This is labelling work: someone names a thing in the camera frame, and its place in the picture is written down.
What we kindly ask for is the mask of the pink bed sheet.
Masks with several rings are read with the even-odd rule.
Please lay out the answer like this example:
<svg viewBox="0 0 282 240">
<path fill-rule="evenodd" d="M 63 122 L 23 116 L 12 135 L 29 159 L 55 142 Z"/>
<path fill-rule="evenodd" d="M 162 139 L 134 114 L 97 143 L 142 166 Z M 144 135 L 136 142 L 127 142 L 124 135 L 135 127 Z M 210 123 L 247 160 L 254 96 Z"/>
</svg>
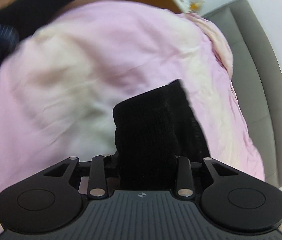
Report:
<svg viewBox="0 0 282 240">
<path fill-rule="evenodd" d="M 0 192 L 72 155 L 113 153 L 114 106 L 176 79 L 212 157 L 264 180 L 233 64 L 223 33 L 196 14 L 115 0 L 66 12 L 1 65 Z"/>
</svg>

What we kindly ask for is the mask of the grey upholstered headboard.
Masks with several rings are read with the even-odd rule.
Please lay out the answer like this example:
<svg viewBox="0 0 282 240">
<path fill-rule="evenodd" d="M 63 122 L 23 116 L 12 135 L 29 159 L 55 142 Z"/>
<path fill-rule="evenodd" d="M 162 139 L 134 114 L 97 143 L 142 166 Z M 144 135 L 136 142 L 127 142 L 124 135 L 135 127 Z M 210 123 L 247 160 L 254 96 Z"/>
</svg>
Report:
<svg viewBox="0 0 282 240">
<path fill-rule="evenodd" d="M 233 53 L 232 83 L 249 135 L 269 184 L 282 187 L 282 73 L 273 48 L 248 0 L 234 0 L 203 15 Z"/>
</svg>

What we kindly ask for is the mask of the black pants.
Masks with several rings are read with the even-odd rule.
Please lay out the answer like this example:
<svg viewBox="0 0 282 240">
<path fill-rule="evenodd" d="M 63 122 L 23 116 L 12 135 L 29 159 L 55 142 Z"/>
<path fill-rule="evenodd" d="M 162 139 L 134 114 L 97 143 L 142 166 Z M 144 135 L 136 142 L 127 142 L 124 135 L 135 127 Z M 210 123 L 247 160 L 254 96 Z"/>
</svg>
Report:
<svg viewBox="0 0 282 240">
<path fill-rule="evenodd" d="M 178 156 L 191 162 L 210 156 L 180 80 L 117 104 L 113 118 L 124 190 L 171 190 L 177 180 Z"/>
</svg>

